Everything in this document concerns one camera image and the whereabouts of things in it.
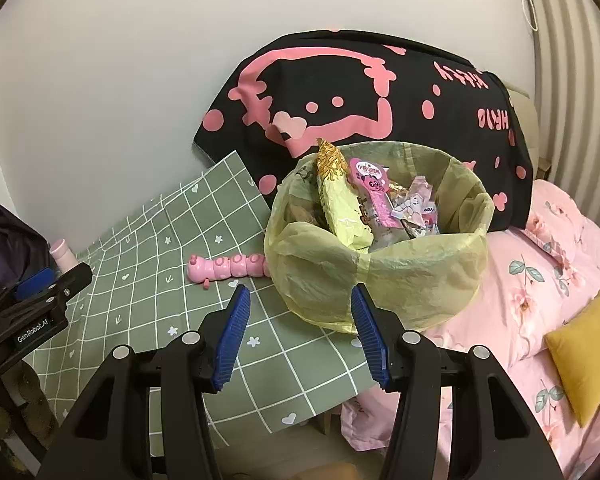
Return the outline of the gloved left hand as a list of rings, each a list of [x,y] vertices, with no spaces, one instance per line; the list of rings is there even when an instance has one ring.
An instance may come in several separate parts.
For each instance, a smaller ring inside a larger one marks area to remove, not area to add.
[[[15,437],[18,428],[45,451],[58,430],[40,378],[24,361],[0,376],[0,441]]]

